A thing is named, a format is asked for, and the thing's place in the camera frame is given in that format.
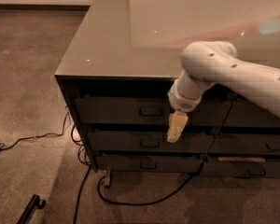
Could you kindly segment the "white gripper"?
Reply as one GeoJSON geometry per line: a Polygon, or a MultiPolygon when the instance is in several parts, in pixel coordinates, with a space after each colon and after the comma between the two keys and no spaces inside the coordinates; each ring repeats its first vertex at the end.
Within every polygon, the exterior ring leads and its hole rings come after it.
{"type": "Polygon", "coordinates": [[[186,113],[192,112],[202,99],[200,88],[193,82],[174,82],[168,91],[168,99],[174,113],[169,115],[169,129],[167,141],[175,143],[186,127],[189,117],[186,113]]]}

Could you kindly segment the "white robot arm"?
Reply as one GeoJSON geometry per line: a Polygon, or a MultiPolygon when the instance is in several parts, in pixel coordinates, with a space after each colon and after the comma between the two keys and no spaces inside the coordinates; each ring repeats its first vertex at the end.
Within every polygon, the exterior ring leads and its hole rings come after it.
{"type": "Polygon", "coordinates": [[[225,41],[194,42],[181,53],[182,71],[168,91],[170,107],[167,141],[175,143],[203,94],[220,84],[280,118],[280,69],[237,58],[225,41]]]}

